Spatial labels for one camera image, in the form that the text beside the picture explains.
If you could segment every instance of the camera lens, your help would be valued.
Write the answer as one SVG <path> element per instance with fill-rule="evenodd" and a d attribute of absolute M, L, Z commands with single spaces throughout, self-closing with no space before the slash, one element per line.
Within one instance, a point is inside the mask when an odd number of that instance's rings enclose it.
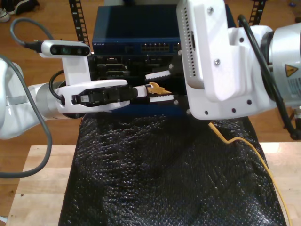
<path fill-rule="evenodd" d="M 69 48 L 62 48 L 63 55 L 69 55 L 70 53 L 71 53 L 71 50 Z"/>
<path fill-rule="evenodd" d="M 52 48 L 52 49 L 51 49 L 51 53 L 52 53 L 52 54 L 57 54 L 57 49 L 56 49 L 56 48 Z"/>

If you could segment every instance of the warning label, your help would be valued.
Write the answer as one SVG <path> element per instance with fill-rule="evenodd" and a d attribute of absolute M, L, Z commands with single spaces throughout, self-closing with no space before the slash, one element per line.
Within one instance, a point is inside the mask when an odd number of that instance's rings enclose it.
<path fill-rule="evenodd" d="M 294 74 L 299 68 L 291 65 L 285 65 L 285 71 L 287 78 Z"/>

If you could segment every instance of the cable connector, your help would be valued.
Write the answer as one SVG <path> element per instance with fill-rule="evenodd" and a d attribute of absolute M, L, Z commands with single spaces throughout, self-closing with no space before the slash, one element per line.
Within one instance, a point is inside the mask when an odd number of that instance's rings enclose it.
<path fill-rule="evenodd" d="M 74 105 L 94 107 L 116 102 L 130 101 L 138 97 L 138 91 L 131 86 L 115 86 L 97 89 L 88 89 L 72 96 Z"/>
<path fill-rule="evenodd" d="M 24 47 L 25 48 L 29 48 L 31 50 L 36 51 L 37 53 L 41 53 L 42 52 L 42 41 L 35 41 L 35 42 L 26 42 Z"/>

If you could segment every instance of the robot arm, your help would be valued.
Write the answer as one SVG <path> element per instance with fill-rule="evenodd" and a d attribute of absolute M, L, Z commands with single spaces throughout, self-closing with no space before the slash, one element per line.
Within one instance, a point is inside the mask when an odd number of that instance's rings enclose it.
<path fill-rule="evenodd" d="M 195 118 L 237 118 L 277 106 L 244 28 L 227 28 L 225 4 L 222 0 L 182 0 L 177 7 L 177 17 L 187 99 L 190 112 Z M 274 70 L 272 79 L 277 82 L 286 105 L 299 107 L 301 24 L 275 32 L 267 26 L 253 26 L 251 30 L 257 43 L 261 45 L 270 68 Z M 283 44 L 284 39 L 290 43 L 288 50 L 287 45 Z M 63 61 L 66 86 L 57 86 L 56 89 L 62 100 L 51 95 L 47 84 L 30 87 L 44 119 L 63 118 L 64 114 L 70 113 L 111 111 L 129 105 L 131 99 L 148 96 L 147 85 L 132 88 L 126 80 L 91 81 L 87 61 L 90 48 L 83 43 L 45 40 L 32 44 L 30 48 L 44 58 L 61 58 Z M 169 75 L 170 71 L 149 74 L 146 78 L 148 81 L 155 81 L 158 76 Z M 6 90 L 22 90 L 21 86 L 17 87 L 7 86 Z M 173 100 L 173 96 L 170 95 L 168 99 Z M 28 115 L 23 111 L 15 115 L 9 113 L 18 112 L 19 110 L 13 109 L 22 109 L 23 105 L 27 106 Z M 12 134 L 9 136 L 0 133 L 2 139 L 18 136 L 39 123 L 28 102 L 7 106 L 5 115 L 5 122 L 2 116 L 0 125 L 10 125 L 9 122 L 14 118 L 17 118 L 15 122 L 25 125 L 16 125 L 19 133 L 9 133 Z M 2 134 L 7 131 L 6 127 L 0 127 Z"/>

